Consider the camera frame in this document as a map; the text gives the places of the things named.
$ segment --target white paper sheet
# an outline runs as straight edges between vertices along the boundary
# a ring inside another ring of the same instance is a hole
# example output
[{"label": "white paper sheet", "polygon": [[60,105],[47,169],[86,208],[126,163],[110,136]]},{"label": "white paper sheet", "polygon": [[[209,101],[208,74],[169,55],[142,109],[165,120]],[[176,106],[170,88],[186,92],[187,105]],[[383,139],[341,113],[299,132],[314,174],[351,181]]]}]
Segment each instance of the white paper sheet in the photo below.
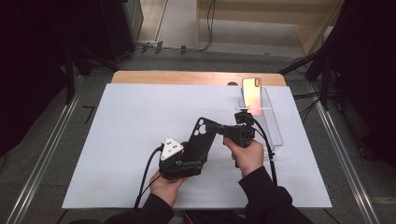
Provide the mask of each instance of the white paper sheet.
[{"label": "white paper sheet", "polygon": [[[278,185],[297,207],[331,207],[290,89],[266,89],[284,141],[275,156]],[[151,152],[167,137],[188,141],[200,117],[235,124],[240,92],[235,86],[108,84],[63,208],[133,207]],[[159,156],[150,165],[146,186],[158,170]],[[269,172],[269,162],[264,165]],[[175,208],[244,208],[240,179],[230,150],[217,135],[202,174],[183,184]]]}]

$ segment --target metal rail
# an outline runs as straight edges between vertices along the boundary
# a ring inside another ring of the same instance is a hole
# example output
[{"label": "metal rail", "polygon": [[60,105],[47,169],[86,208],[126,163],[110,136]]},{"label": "metal rail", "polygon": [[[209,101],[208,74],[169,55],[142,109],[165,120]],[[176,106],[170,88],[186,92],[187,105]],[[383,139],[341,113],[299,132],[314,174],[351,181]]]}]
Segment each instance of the metal rail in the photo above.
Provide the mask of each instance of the metal rail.
[{"label": "metal rail", "polygon": [[70,120],[71,115],[76,107],[78,102],[78,98],[81,94],[81,90],[86,82],[86,78],[79,76],[77,80],[77,92],[69,105],[64,107],[64,110],[59,117],[55,128],[53,129],[51,135],[49,136],[49,140],[45,145],[37,163],[35,164],[35,168],[33,172],[30,174],[28,180],[26,181],[21,194],[14,205],[14,208],[11,211],[11,214],[8,217],[7,224],[19,224],[22,222],[24,215],[26,214],[27,209],[33,197],[35,196],[35,192],[38,189],[38,186],[43,178],[44,173],[47,170],[48,165],[50,164],[50,160],[52,158],[53,153],[55,152],[56,147],[58,146],[59,140],[64,133],[64,128],[66,127],[68,121]]},{"label": "metal rail", "polygon": [[[308,82],[308,88],[311,91],[318,91],[318,88],[311,82]],[[332,117],[329,111],[326,111],[320,102],[317,102],[317,109],[323,124],[326,128],[328,135],[332,141],[332,146],[334,147],[335,154],[341,163],[341,167],[346,175],[346,180],[353,192],[356,203],[361,210],[361,214],[366,223],[380,223],[378,216],[375,213],[373,205],[371,203],[370,197],[367,195],[366,190],[361,183],[358,173],[350,160],[344,144],[341,141],[340,135],[335,129],[334,123],[332,122]]]}]

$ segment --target clear acrylic stand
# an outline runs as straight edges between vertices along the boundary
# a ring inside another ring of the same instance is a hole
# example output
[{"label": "clear acrylic stand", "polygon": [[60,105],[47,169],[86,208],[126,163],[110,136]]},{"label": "clear acrylic stand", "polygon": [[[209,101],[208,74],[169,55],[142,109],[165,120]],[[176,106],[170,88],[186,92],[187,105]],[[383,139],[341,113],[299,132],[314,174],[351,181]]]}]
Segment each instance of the clear acrylic stand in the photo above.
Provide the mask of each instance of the clear acrylic stand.
[{"label": "clear acrylic stand", "polygon": [[[243,97],[241,95],[241,97],[239,98],[239,107],[236,107],[235,109],[249,110],[249,109],[258,109],[258,108],[245,107]],[[262,107],[260,108],[260,110],[262,111],[260,115],[253,115],[253,118],[256,119],[264,129],[271,150],[273,152],[276,152],[278,148],[283,146],[283,140],[276,122],[276,116],[274,110],[271,105],[271,99],[268,97],[268,93],[264,87],[262,87]],[[256,134],[255,139],[258,142],[262,143],[264,147],[266,147],[264,139],[259,134]]]}]

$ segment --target black jacket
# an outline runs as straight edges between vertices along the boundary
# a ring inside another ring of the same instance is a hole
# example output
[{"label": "black jacket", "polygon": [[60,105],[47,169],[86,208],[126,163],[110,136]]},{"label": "black jacket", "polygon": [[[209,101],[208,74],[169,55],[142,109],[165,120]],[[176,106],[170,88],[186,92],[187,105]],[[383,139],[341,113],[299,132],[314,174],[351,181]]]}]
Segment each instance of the black jacket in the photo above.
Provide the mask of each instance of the black jacket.
[{"label": "black jacket", "polygon": [[[273,184],[264,167],[245,176],[239,184],[247,195],[247,223],[312,223],[291,204],[292,198],[286,189]],[[150,194],[139,213],[129,209],[110,217],[105,224],[166,224],[173,215],[166,202]]]}]

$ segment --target smartphone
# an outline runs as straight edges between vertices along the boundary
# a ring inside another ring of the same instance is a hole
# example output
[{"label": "smartphone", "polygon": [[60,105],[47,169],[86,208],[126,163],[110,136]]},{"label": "smartphone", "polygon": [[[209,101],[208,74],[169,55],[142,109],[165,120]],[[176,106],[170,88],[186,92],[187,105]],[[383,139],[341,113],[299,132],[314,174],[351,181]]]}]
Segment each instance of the smartphone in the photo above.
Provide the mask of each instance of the smartphone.
[{"label": "smartphone", "polygon": [[258,77],[244,78],[242,80],[242,96],[247,112],[260,115],[262,112],[262,80]]}]

